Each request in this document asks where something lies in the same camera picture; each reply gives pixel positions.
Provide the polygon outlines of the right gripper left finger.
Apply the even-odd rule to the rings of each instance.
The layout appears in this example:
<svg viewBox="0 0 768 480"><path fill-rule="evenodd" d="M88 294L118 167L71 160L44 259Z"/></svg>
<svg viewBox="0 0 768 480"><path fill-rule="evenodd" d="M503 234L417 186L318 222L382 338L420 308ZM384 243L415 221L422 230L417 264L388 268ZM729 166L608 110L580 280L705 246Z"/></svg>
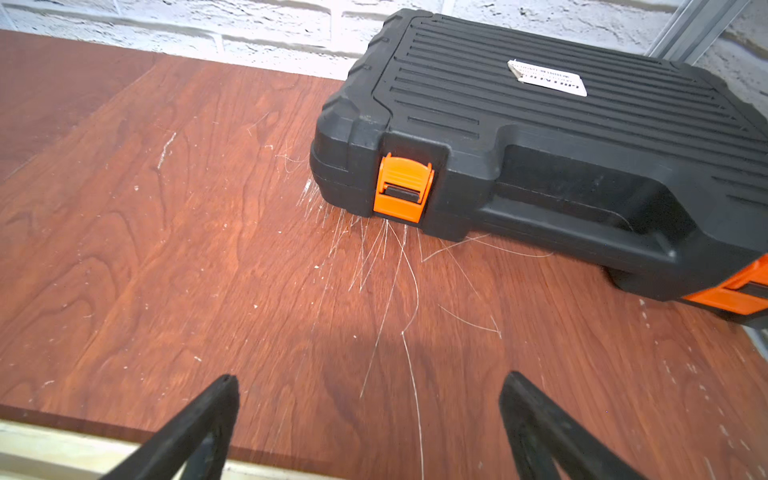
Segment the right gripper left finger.
<svg viewBox="0 0 768 480"><path fill-rule="evenodd" d="M238 379L222 375L103 477L219 479L238 411Z"/></svg>

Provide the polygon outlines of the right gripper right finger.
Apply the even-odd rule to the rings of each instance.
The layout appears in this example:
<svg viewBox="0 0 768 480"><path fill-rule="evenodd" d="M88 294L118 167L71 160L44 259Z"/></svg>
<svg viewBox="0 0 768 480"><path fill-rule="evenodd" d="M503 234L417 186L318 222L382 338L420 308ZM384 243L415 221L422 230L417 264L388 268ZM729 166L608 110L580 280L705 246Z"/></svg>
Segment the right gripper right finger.
<svg viewBox="0 0 768 480"><path fill-rule="evenodd" d="M499 409L521 479L641 479L521 372L506 376Z"/></svg>

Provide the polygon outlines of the light plywood board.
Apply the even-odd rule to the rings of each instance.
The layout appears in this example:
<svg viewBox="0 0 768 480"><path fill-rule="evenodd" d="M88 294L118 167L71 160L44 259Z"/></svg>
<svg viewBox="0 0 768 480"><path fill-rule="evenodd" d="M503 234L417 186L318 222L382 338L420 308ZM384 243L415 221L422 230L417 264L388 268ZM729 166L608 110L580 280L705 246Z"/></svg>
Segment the light plywood board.
<svg viewBox="0 0 768 480"><path fill-rule="evenodd" d="M3 479L99 479L138 449L132 442L1 422Z"/></svg>

